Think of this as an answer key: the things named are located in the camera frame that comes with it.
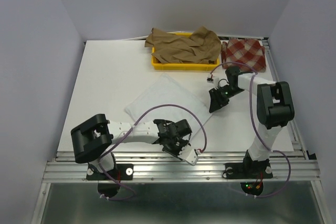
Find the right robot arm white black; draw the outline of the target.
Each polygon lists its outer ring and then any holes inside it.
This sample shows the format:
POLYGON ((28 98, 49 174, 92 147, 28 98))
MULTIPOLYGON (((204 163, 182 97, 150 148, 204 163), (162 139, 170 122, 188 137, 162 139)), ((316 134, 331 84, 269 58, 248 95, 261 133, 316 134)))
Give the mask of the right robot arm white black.
POLYGON ((272 178, 269 158, 273 144, 295 116, 289 84, 260 78, 256 72, 241 71, 238 66, 228 67, 225 73, 224 86, 220 86, 213 73, 207 77, 207 82, 214 85, 209 91, 209 112, 220 110, 228 105, 230 98, 248 91, 250 117, 256 116, 259 123, 252 124, 256 136, 243 161, 226 163, 224 176, 227 179, 272 178))

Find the white skirt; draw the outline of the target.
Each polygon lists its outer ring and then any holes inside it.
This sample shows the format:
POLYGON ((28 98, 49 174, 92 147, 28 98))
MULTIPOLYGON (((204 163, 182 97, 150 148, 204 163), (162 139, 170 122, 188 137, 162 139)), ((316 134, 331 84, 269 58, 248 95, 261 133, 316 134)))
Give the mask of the white skirt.
MULTIPOLYGON (((161 75, 154 84, 126 106, 124 110, 136 121, 150 108, 163 104, 175 104, 190 110, 202 124, 205 124, 211 117, 207 106, 199 98, 167 74, 161 75)), ((201 128, 190 113, 172 106, 157 108, 149 112, 141 121, 147 122, 154 119, 165 119, 173 122, 186 119, 193 133, 197 133, 201 128)))

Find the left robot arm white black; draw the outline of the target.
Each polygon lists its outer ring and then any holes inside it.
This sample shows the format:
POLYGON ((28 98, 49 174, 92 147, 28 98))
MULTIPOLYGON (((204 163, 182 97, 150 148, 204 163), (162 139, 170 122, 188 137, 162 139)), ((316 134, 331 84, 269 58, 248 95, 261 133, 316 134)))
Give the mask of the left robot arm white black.
POLYGON ((117 164, 114 154, 108 152, 118 142, 161 145, 163 152, 195 165, 197 151, 186 139, 191 133, 186 119, 155 119, 134 126, 110 122, 105 114, 96 114, 70 131, 75 162, 88 165, 86 179, 91 181, 132 180, 133 164, 117 164))

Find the red plaid skirt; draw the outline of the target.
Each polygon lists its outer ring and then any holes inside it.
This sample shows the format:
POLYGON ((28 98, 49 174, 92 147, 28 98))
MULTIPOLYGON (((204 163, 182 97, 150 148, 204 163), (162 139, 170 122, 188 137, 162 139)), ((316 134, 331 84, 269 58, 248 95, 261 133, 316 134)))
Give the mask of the red plaid skirt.
POLYGON ((243 63, 257 72, 267 69, 265 47, 257 39, 236 39, 222 42, 222 62, 243 63))

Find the brown skirt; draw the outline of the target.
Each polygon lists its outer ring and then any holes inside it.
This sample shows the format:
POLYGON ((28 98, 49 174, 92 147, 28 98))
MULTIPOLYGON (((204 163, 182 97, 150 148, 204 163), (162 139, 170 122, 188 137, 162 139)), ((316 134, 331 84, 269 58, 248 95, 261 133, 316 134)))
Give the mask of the brown skirt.
POLYGON ((167 33, 153 28, 145 47, 154 48, 152 56, 160 63, 215 63, 222 50, 218 36, 201 26, 190 36, 167 33))

